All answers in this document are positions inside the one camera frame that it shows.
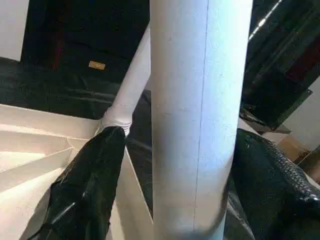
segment white wall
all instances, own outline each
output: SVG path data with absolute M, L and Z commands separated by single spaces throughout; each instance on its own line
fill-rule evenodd
M 291 135 L 310 150 L 320 145 L 320 77 L 309 87 L 309 96 L 283 125 L 290 129 Z
M 0 57 L 20 61 L 29 0 L 0 0 Z

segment small gold sign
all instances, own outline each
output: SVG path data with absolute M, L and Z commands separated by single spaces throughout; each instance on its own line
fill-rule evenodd
M 89 62 L 89 68 L 105 70 L 105 67 L 106 67 L 106 65 L 104 63 L 100 63 L 100 62 L 96 62 L 96 61 Z

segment cardboard box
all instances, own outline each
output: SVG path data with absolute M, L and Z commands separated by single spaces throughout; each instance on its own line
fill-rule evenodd
M 277 147 L 293 162 L 309 153 L 309 151 L 291 135 L 283 139 Z

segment white pole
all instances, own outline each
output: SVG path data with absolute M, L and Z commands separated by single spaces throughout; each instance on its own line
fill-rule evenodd
M 120 126 L 124 129 L 126 136 L 129 134 L 132 114 L 150 77 L 150 68 L 150 26 L 148 25 L 112 106 L 108 108 L 101 120 L 102 127 Z
M 156 240 L 223 239 L 252 0 L 151 0 Z

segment black glossy surface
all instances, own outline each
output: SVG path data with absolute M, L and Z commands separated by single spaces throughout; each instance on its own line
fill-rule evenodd
M 0 58 L 0 104 L 100 119 L 119 85 Z
M 51 185 L 46 217 L 30 239 L 105 240 L 125 144 L 121 127 L 107 127 L 87 142 Z

